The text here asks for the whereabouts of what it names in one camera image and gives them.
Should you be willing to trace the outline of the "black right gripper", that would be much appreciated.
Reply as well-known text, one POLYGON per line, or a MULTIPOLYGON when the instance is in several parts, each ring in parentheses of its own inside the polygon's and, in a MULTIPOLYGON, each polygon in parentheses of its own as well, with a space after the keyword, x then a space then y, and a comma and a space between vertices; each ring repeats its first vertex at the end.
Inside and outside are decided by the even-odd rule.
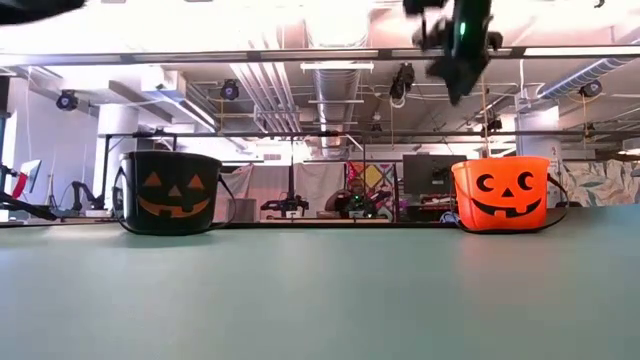
POLYGON ((421 24, 413 35, 413 44, 422 51, 432 48, 443 51, 442 58, 428 72, 446 75, 449 102, 457 106, 471 93, 489 64, 488 50, 502 46, 502 35, 489 30, 493 20, 491 0, 455 0, 451 17, 441 17, 429 26, 426 9, 444 8, 446 4, 447 1, 416 2, 421 24))

